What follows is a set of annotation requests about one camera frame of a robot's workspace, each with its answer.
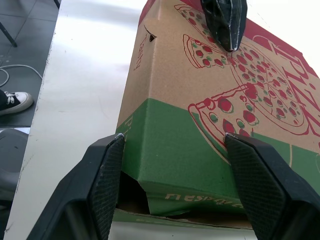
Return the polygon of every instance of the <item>white shoelace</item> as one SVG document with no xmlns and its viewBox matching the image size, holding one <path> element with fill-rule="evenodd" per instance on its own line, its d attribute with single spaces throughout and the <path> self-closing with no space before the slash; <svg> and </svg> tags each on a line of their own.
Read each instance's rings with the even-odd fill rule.
<svg viewBox="0 0 320 240">
<path fill-rule="evenodd" d="M 11 94 L 11 93 L 9 93 L 9 92 L 7 92 L 7 91 L 5 91 L 4 92 L 5 93 L 5 95 L 8 97 L 8 100 L 7 100 L 7 105 L 9 105 L 10 103 L 12 103 L 12 104 L 14 104 L 15 103 L 15 99 L 14 99 L 14 94 Z"/>
</svg>

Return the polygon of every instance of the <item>sneaker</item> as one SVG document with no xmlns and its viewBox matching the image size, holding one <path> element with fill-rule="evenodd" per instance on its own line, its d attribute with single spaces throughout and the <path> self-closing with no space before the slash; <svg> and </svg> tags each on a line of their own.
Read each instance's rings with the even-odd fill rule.
<svg viewBox="0 0 320 240">
<path fill-rule="evenodd" d="M 29 108 L 34 102 L 32 96 L 26 92 L 4 92 L 7 96 L 7 103 L 4 109 L 0 110 L 0 116 L 15 114 Z"/>
</svg>

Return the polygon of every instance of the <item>cardboard box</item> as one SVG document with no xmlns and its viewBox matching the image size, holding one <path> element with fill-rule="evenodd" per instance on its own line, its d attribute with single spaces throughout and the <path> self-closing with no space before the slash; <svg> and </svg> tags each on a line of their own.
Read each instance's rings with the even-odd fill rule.
<svg viewBox="0 0 320 240">
<path fill-rule="evenodd" d="M 123 171 L 151 215 L 244 213 L 223 144 L 235 132 L 272 144 L 320 193 L 319 89 L 303 55 L 252 21 L 227 54 L 199 0 L 149 0 L 118 119 Z"/>
</svg>

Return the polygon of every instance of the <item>white table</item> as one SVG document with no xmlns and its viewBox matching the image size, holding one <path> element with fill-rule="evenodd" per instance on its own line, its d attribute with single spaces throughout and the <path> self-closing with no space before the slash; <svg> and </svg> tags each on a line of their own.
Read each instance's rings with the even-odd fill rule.
<svg viewBox="0 0 320 240">
<path fill-rule="evenodd" d="M 26 239 L 55 187 L 82 159 L 87 147 L 115 132 L 138 19 L 145 2 L 62 0 L 5 240 Z M 281 10 L 271 11 L 268 6 L 275 6 L 276 2 Z M 309 34 L 307 26 L 298 25 L 301 14 L 308 17 L 302 19 L 305 24 L 312 18 L 318 22 L 317 15 L 312 13 L 318 14 L 319 7 L 311 7 L 310 1 L 301 6 L 301 1 L 248 0 L 248 8 L 251 20 L 269 31 L 272 29 L 275 35 L 304 52 L 307 61 L 320 73 L 319 61 L 313 56 L 314 51 L 320 53 L 316 33 Z M 291 19 L 294 26 L 282 30 L 278 21 L 284 19 Z M 308 33 L 308 40 L 314 45 L 305 45 L 305 37 L 297 36 L 295 30 L 301 35 Z M 113 223 L 109 237 L 151 238 L 256 239 L 253 231 L 123 222 Z"/>
</svg>

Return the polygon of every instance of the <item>red pizza drawing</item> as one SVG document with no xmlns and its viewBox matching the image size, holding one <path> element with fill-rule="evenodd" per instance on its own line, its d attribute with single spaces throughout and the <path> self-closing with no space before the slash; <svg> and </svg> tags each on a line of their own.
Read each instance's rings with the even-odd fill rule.
<svg viewBox="0 0 320 240">
<path fill-rule="evenodd" d="M 184 17 L 214 48 L 218 48 L 215 45 L 215 40 L 211 36 L 210 31 L 207 27 L 205 14 L 201 11 L 198 11 L 188 5 L 176 5 L 175 9 Z"/>
<path fill-rule="evenodd" d="M 193 43 L 205 46 L 204 43 L 186 35 L 183 37 L 183 43 L 184 49 L 187 46 L 188 50 Z M 216 50 L 212 58 L 222 54 L 216 48 L 211 49 Z M 201 58 L 197 58 L 197 54 L 190 54 L 195 53 L 194 49 L 187 52 L 186 56 L 195 68 L 204 68 L 200 62 Z M 288 80 L 270 59 L 246 43 L 242 43 L 238 51 L 225 56 L 223 68 L 226 71 L 231 70 L 238 87 L 208 96 L 188 107 L 202 134 L 225 161 L 225 133 L 250 136 L 256 132 L 255 129 L 261 122 L 259 118 L 267 118 L 275 126 L 294 135 L 303 135 L 308 131 L 308 122 L 289 87 Z"/>
<path fill-rule="evenodd" d="M 289 82 L 270 59 L 244 42 L 231 54 L 231 59 L 237 63 L 231 70 L 238 85 L 250 83 L 254 86 L 243 93 L 257 110 L 292 134 L 306 132 L 308 123 Z"/>
<path fill-rule="evenodd" d="M 212 66 L 225 67 L 227 54 L 218 48 L 213 48 L 186 34 L 183 35 L 183 46 L 189 62 L 195 68 L 211 68 Z"/>
</svg>

